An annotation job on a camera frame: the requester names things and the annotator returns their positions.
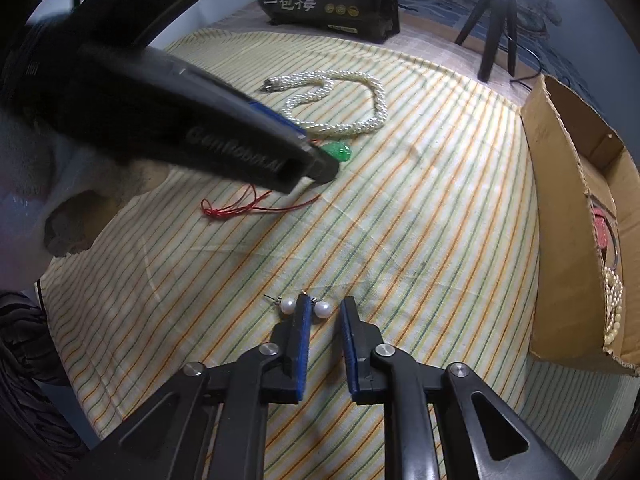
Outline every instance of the blue wall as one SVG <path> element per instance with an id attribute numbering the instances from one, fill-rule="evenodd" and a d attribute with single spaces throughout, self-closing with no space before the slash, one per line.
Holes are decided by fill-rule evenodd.
<path id="1" fill-rule="evenodd" d="M 548 42 L 589 85 L 607 122 L 640 164 L 640 53 L 604 0 L 553 0 L 562 25 Z"/>

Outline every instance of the red cord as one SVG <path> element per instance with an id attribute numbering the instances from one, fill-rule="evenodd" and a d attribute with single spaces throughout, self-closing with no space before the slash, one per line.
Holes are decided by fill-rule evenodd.
<path id="1" fill-rule="evenodd" d="M 253 192 L 254 199 L 246 205 L 239 205 L 242 202 L 242 200 L 246 198 L 246 196 L 249 194 L 250 191 Z M 214 209 L 211 206 L 211 202 L 209 202 L 209 200 L 204 198 L 200 202 L 200 208 L 202 209 L 202 212 L 205 215 L 212 218 L 231 218 L 233 216 L 240 216 L 243 214 L 250 213 L 252 210 L 261 211 L 264 213 L 284 213 L 288 211 L 294 211 L 296 209 L 300 209 L 301 207 L 306 207 L 320 198 L 320 195 L 316 195 L 311 200 L 307 200 L 302 204 L 292 205 L 288 207 L 259 207 L 257 204 L 260 203 L 265 198 L 267 198 L 270 194 L 271 194 L 271 191 L 266 191 L 262 193 L 260 196 L 258 196 L 258 192 L 255 189 L 255 186 L 253 184 L 249 184 L 244 190 L 244 193 L 242 194 L 242 196 L 232 204 L 225 205 L 220 209 Z"/>

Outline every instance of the striped tablecloth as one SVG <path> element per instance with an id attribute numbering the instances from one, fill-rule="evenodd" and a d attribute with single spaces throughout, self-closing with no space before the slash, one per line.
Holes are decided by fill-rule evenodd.
<path id="1" fill-rule="evenodd" d="M 421 362 L 475 368 L 581 477 L 607 459 L 638 380 L 527 357 L 538 275 L 537 199 L 518 108 L 443 67 L 335 38 L 202 30 L 171 51 L 278 109 L 296 92 L 258 92 L 270 75 L 368 72 L 389 119 L 350 142 L 353 158 L 321 199 L 287 214 L 211 221 L 241 184 L 174 170 L 132 200 L 91 250 L 42 279 L 50 330 L 101 436 L 185 361 L 216 365 L 268 339 L 263 294 L 351 294 L 385 341 Z M 301 118 L 350 122 L 369 91 L 341 82 Z M 281 207 L 316 193 L 301 183 Z M 350 403 L 331 321 L 313 326 L 299 406 L 273 406 L 266 478 L 382 478 L 380 407 Z"/>

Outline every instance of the pearl necklace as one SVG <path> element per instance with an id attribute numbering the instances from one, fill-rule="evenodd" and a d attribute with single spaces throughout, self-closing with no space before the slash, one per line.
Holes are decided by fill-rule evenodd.
<path id="1" fill-rule="evenodd" d="M 613 343 L 618 335 L 620 320 L 622 319 L 622 281 L 618 275 L 609 267 L 604 268 L 604 285 L 606 292 L 606 320 L 607 329 L 604 335 L 606 346 Z"/>
<path id="2" fill-rule="evenodd" d="M 313 121 L 302 121 L 292 115 L 291 112 L 296 106 L 319 101 L 327 97 L 335 86 L 335 80 L 355 81 L 371 88 L 375 115 L 363 121 L 356 121 L 353 124 L 315 123 Z M 264 81 L 260 90 L 266 92 L 281 92 L 283 90 L 289 90 L 290 88 L 311 85 L 319 86 L 319 88 L 289 97 L 285 101 L 282 110 L 280 110 L 280 113 L 289 121 L 304 128 L 306 131 L 312 134 L 320 134 L 324 137 L 347 137 L 371 133 L 385 124 L 386 118 L 388 117 L 385 88 L 382 86 L 380 79 L 364 72 L 356 72 L 353 70 L 317 70 L 270 77 Z"/>

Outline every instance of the green jade pendant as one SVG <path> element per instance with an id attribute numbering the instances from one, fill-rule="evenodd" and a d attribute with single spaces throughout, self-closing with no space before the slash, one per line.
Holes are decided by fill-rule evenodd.
<path id="1" fill-rule="evenodd" d="M 351 158 L 351 148 L 340 140 L 328 142 L 320 146 L 320 148 L 340 162 L 346 162 Z"/>

